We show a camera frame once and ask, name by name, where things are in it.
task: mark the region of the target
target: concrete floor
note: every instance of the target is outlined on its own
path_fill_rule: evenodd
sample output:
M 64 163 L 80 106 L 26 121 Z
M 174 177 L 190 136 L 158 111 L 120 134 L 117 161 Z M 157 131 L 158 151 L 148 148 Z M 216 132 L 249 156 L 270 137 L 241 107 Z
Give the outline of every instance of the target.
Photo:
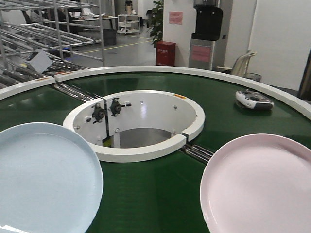
M 98 38 L 99 33 L 81 32 L 82 36 L 92 36 Z M 102 57 L 101 45 L 92 45 L 78 47 L 78 53 L 90 55 L 94 57 Z M 102 67 L 101 61 L 85 58 L 75 55 L 66 60 L 89 68 Z M 141 27 L 140 33 L 130 33 L 127 35 L 117 34 L 117 44 L 113 46 L 104 46 L 104 66 L 143 66 L 155 65 L 156 49 L 152 44 L 150 33 L 146 26 Z

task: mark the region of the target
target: potted plant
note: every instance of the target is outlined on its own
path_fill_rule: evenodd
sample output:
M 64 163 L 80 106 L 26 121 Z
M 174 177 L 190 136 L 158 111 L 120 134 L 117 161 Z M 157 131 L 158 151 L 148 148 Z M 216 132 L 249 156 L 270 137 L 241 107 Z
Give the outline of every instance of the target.
M 152 9 L 154 17 L 151 20 L 150 36 L 153 37 L 152 43 L 155 44 L 163 38 L 163 6 L 164 0 L 154 1 L 155 7 Z

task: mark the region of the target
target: red sign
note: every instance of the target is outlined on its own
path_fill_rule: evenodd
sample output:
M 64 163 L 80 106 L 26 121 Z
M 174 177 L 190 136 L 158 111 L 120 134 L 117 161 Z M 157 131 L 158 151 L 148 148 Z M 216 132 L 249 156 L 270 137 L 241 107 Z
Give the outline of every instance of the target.
M 210 46 L 192 45 L 191 59 L 200 62 L 210 62 Z
M 170 24 L 183 24 L 183 13 L 181 11 L 170 11 L 169 13 Z

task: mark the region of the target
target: water cooler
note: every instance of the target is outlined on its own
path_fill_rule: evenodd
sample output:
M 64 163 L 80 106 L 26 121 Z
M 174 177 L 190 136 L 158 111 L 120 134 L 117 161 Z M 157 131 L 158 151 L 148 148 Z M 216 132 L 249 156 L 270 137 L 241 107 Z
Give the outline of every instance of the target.
M 224 66 L 233 0 L 194 0 L 197 11 L 191 35 L 189 67 Z

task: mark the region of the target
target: yellow label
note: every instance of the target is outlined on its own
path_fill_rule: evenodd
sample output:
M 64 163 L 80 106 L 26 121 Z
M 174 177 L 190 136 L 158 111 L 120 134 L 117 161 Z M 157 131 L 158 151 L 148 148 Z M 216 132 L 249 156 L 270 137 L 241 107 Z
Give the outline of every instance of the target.
M 62 75 L 66 75 L 66 74 L 71 74 L 71 73 L 73 73 L 73 72 L 67 72 L 67 73 L 63 73 Z
M 179 95 L 179 94 L 174 94 L 174 96 L 179 97 L 179 98 L 182 98 L 183 100 L 187 98 L 187 97 L 181 96 L 181 95 Z
M 49 79 L 49 78 L 45 77 L 45 78 L 41 78 L 41 79 L 36 79 L 35 81 L 38 82 L 38 81 L 42 81 L 42 80 L 46 80 L 46 79 Z

